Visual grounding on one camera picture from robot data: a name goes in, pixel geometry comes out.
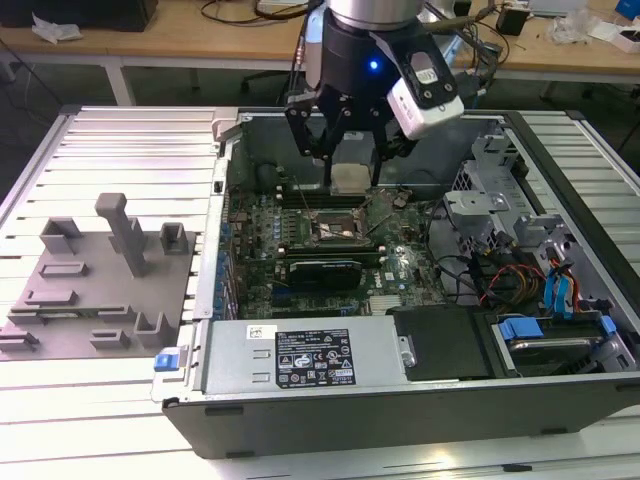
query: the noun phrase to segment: floor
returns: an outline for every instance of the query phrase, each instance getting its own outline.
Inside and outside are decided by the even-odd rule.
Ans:
[[[36,73],[65,104],[114,105],[104,70],[92,66],[39,65]],[[258,80],[249,93],[240,92],[244,74],[251,72],[200,71],[201,89],[191,90],[189,72],[171,68],[127,70],[139,105],[275,105],[284,77]],[[593,85],[590,98],[583,92],[590,86],[560,83],[551,100],[539,94],[543,84],[527,81],[496,81],[479,108],[518,110],[578,110],[607,141],[617,148],[639,120],[636,103],[629,96],[631,85]],[[28,105],[30,112],[25,111]],[[48,93],[19,68],[16,81],[3,85],[0,94],[0,200],[28,162],[47,131],[57,106]],[[623,157],[640,171],[640,131],[627,144]]]

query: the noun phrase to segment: warning label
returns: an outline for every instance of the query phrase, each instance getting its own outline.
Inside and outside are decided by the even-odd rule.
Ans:
[[[280,388],[355,385],[349,330],[276,333],[276,383]]]

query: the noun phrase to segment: white sticker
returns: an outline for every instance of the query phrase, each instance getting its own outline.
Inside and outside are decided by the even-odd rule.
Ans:
[[[335,374],[333,376],[335,377],[353,377],[353,370],[351,369],[340,369],[340,370],[330,370],[329,371],[329,376],[331,375],[331,372],[335,372]]]
[[[356,140],[356,141],[364,140],[364,133],[362,133],[362,132],[346,132],[344,134],[344,139],[345,140]]]
[[[275,340],[277,325],[247,325],[247,340]]]
[[[433,68],[427,68],[425,70],[420,70],[416,72],[418,76],[418,80],[423,85],[429,85],[430,83],[435,83],[438,81],[438,75],[436,75],[436,71]]]

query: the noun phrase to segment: motherboard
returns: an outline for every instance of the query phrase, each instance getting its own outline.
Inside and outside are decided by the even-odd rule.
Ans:
[[[235,318],[384,315],[445,303],[424,242],[432,207],[403,189],[231,191],[221,249],[233,263]]]

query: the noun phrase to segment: desk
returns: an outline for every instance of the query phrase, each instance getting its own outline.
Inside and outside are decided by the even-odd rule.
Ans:
[[[227,4],[221,16],[248,18],[248,1]],[[476,8],[484,0],[476,0]],[[158,10],[143,33],[85,29],[78,41],[49,44],[30,29],[0,28],[2,39],[32,63],[84,64],[104,67],[118,105],[135,104],[123,67],[224,68],[288,70],[300,20],[261,28],[238,28],[203,18],[196,0],[159,0]],[[594,14],[605,19],[616,0],[591,0]],[[544,38],[549,19],[527,22],[520,37],[510,39],[511,55],[498,71],[498,78],[575,81],[594,83],[640,82],[640,55],[628,55],[614,46],[593,40],[590,45],[555,46]],[[487,19],[494,25],[495,18]],[[502,40],[480,27],[481,37],[498,44]],[[470,60],[464,53],[456,62],[464,68]],[[0,62],[15,59],[0,51]]]

